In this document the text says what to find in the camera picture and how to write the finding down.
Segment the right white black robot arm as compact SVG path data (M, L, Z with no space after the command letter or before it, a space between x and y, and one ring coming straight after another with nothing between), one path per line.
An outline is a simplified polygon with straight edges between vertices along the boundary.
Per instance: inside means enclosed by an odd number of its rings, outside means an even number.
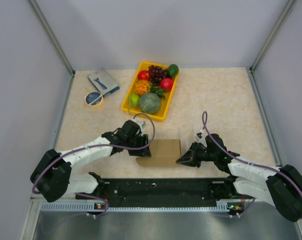
M217 198L246 195L275 207L291 222L302 219L302 175L295 167L256 164L227 150L223 140L214 133L205 138L198 134L196 138L176 163L200 167L202 162L212 162L227 173L224 185L213 191Z

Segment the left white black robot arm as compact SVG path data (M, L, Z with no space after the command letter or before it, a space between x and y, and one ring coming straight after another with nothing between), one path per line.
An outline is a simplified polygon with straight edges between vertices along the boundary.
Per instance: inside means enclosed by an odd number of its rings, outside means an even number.
M145 125L144 121L134 118L80 147L62 152L48 150L30 177L34 193L41 194L49 203L74 195L77 199L101 197L104 192L102 178L93 171L81 175L76 172L93 161L123 150L131 156L151 156L148 135L143 133Z

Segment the brown cardboard box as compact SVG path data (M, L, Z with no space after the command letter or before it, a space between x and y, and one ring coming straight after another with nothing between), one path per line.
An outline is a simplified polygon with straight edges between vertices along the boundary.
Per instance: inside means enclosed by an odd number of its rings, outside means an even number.
M179 139L156 139L149 146L151 157L137 157L136 163L146 168L173 168L177 167L176 161L181 157Z

